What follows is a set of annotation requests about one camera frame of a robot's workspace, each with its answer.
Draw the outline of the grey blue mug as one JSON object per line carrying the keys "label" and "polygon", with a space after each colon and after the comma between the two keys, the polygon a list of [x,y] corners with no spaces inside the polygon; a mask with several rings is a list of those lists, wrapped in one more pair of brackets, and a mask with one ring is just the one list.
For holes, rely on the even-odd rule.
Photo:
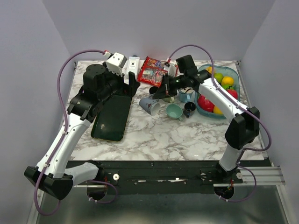
{"label": "grey blue mug", "polygon": [[161,107],[158,99],[154,99],[153,95],[142,98],[139,101],[139,106],[150,116],[157,115]]}

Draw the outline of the light blue mug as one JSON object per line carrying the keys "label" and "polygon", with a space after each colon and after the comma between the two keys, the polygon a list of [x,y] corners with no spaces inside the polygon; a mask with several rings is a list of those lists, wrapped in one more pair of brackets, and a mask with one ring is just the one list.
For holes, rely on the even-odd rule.
{"label": "light blue mug", "polygon": [[194,90],[192,88],[178,90],[179,101],[187,103],[191,101]]}

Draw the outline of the green teal mug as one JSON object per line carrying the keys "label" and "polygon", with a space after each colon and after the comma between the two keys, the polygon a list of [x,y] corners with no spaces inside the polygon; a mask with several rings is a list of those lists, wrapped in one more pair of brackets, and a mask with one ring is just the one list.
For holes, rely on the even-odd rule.
{"label": "green teal mug", "polygon": [[170,117],[171,119],[177,119],[179,121],[182,121],[182,115],[183,115],[183,110],[182,108],[177,105],[177,104],[169,104],[166,107],[166,114],[168,115],[168,117]]}

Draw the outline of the dark blue mug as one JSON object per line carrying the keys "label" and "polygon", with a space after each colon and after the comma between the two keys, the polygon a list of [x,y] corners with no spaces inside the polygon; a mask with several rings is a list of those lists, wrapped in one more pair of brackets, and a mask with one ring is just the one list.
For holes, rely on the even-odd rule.
{"label": "dark blue mug", "polygon": [[196,105],[193,102],[187,102],[184,105],[183,114],[187,118],[189,118],[194,114],[195,110],[196,110]]}

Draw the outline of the brown striped mug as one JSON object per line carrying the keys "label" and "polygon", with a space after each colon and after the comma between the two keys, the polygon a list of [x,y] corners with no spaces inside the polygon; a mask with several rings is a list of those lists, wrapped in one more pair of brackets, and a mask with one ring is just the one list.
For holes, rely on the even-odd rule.
{"label": "brown striped mug", "polygon": [[157,86],[152,86],[152,87],[150,87],[150,89],[149,89],[149,94],[151,95],[151,94],[155,94],[156,92],[157,92],[157,90],[158,90],[158,87]]}

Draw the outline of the light green mug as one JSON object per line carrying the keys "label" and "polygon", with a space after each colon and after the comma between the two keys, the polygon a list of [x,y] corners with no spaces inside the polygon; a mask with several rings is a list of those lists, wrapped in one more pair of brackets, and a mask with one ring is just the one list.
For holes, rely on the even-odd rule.
{"label": "light green mug", "polygon": [[167,98],[163,98],[163,101],[166,102],[166,103],[174,103],[175,102],[175,99],[174,97],[167,97]]}

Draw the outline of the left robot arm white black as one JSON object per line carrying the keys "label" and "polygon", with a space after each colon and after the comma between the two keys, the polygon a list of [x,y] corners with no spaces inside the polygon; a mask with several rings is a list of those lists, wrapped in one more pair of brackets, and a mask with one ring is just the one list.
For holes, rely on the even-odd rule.
{"label": "left robot arm white black", "polygon": [[70,100],[59,134],[45,156],[34,167],[28,166],[25,177],[38,189],[58,200],[64,199],[73,186],[86,181],[99,184],[105,179],[104,166],[93,160],[67,168],[68,160],[83,133],[101,110],[111,105],[117,96],[132,98],[139,88],[135,74],[129,72],[128,83],[124,75],[110,72],[107,64],[92,64],[83,74],[83,85]]}

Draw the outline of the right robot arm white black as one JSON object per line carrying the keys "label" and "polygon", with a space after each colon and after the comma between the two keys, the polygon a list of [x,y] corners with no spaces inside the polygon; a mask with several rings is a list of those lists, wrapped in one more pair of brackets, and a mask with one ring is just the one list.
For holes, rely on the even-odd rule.
{"label": "right robot arm white black", "polygon": [[179,89],[192,88],[198,94],[206,97],[220,109],[229,122],[225,133],[227,141],[226,150],[218,162],[215,178],[221,183],[227,182],[232,177],[233,170],[241,156],[241,150],[259,135],[259,115],[256,107],[248,108],[230,95],[210,72],[199,71],[191,55],[176,59],[179,72],[177,77],[164,75],[158,90],[153,95],[154,99],[175,96]]}

